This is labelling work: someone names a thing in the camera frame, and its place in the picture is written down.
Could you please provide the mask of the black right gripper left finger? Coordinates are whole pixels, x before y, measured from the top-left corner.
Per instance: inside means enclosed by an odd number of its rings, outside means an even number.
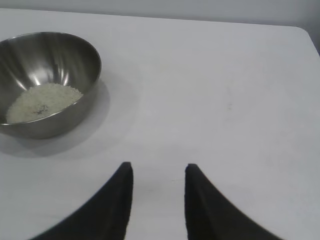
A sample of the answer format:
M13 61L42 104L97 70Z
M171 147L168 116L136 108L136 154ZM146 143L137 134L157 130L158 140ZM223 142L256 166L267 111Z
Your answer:
M134 175L123 162L83 206L35 240L123 240L130 220Z

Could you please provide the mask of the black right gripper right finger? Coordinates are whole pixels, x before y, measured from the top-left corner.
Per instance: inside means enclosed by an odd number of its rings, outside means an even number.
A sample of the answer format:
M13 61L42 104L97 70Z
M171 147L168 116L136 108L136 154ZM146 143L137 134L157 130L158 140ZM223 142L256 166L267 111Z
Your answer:
M185 169L184 215L189 240L278 240L234 206L194 163Z

